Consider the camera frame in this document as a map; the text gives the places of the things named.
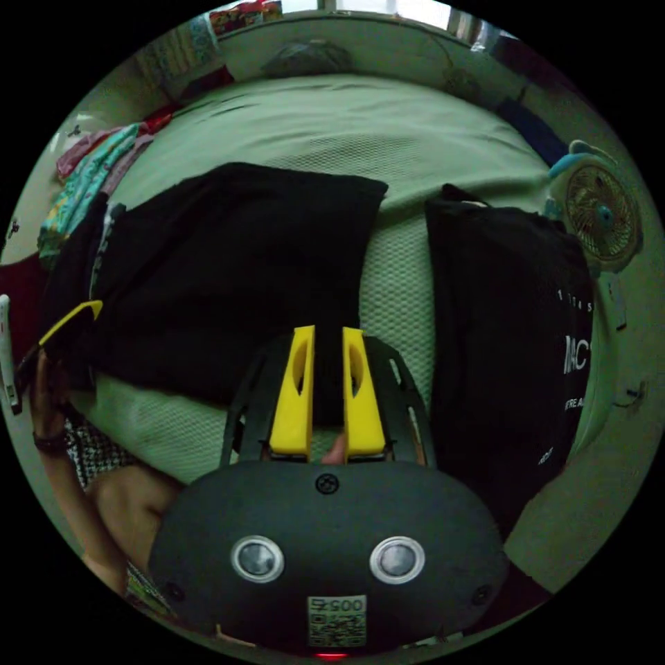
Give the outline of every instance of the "qr code label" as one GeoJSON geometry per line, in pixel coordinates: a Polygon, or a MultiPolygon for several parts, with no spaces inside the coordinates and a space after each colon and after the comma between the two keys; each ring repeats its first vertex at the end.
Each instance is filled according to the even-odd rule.
{"type": "Polygon", "coordinates": [[[346,648],[367,643],[367,596],[309,596],[310,646],[346,648]]]}

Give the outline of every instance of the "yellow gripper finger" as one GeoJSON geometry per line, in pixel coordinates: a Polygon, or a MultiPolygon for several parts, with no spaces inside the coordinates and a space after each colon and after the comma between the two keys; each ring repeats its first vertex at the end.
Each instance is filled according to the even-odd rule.
{"type": "Polygon", "coordinates": [[[40,340],[39,346],[45,345],[45,343],[52,337],[54,334],[61,329],[66,323],[69,323],[75,316],[80,314],[83,310],[90,308],[92,311],[92,319],[95,321],[99,316],[99,312],[102,310],[102,301],[101,300],[90,300],[86,303],[81,303],[78,307],[75,307],[70,311],[70,313],[62,317],[40,340]]]}
{"type": "Polygon", "coordinates": [[[344,431],[346,458],[379,455],[386,445],[362,330],[344,328],[344,431]]]}
{"type": "Polygon", "coordinates": [[[314,326],[306,326],[294,329],[270,434],[274,454],[304,455],[310,460],[313,400],[314,326]]]}

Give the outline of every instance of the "plastic bag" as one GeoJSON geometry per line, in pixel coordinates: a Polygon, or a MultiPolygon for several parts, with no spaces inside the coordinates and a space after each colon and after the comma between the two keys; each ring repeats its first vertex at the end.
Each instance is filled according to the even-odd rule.
{"type": "Polygon", "coordinates": [[[312,39],[282,46],[262,70],[268,78],[285,78],[340,74],[352,68],[353,61],[346,49],[322,39],[312,39]]]}

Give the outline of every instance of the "wristwatch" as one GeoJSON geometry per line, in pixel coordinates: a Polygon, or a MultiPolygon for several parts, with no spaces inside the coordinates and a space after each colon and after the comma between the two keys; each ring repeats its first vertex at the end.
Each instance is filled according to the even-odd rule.
{"type": "Polygon", "coordinates": [[[37,436],[33,432],[33,440],[37,450],[52,455],[67,452],[70,445],[67,432],[64,429],[54,436],[37,436]]]}

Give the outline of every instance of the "fisheye view circle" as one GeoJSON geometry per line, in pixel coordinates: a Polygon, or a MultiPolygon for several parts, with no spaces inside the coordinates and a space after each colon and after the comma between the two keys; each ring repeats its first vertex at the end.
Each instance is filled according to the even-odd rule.
{"type": "Polygon", "coordinates": [[[109,603],[241,661],[426,662],[614,533],[665,425],[662,221],[525,41],[438,0],[242,0],[53,129],[0,399],[109,603]]]}

